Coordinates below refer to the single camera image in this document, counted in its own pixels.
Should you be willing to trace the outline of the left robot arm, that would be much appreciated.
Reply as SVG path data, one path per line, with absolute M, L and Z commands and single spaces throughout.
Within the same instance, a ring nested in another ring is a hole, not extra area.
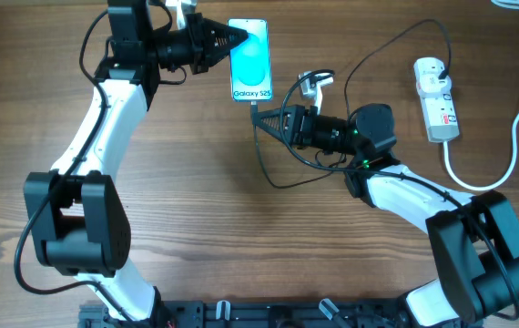
M 43 266 L 72 277 L 75 286 L 91 288 L 106 306 L 106 323 L 171 327 L 174 316 L 158 289 L 129 259 L 131 230 L 115 187 L 117 171 L 162 85 L 161 71 L 204 73 L 249 34 L 181 9 L 168 13 L 170 24 L 156 28 L 148 1 L 111 1 L 103 17 L 111 34 L 88 77 L 91 105 L 51 169 L 27 177 L 28 221 L 21 240 L 33 242 Z

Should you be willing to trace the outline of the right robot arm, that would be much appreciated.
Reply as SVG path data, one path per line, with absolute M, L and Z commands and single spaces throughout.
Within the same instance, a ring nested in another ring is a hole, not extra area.
M 426 233 L 437 279 L 405 293 L 403 310 L 416 327 L 478 323 L 513 308 L 519 318 L 519 220 L 496 190 L 480 195 L 447 189 L 413 173 L 392 153 L 396 143 L 392 109 L 370 104 L 347 118 L 295 105 L 259 111 L 251 122 L 288 147 L 314 148 L 351 157 L 329 173 L 345 177 L 349 193 L 391 212 Z

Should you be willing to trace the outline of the smartphone with cyan screen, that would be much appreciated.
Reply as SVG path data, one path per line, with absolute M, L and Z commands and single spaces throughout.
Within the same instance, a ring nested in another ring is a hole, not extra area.
M 231 95 L 236 102 L 273 98 L 268 22 L 231 18 L 228 26 L 246 30 L 248 39 L 230 51 Z

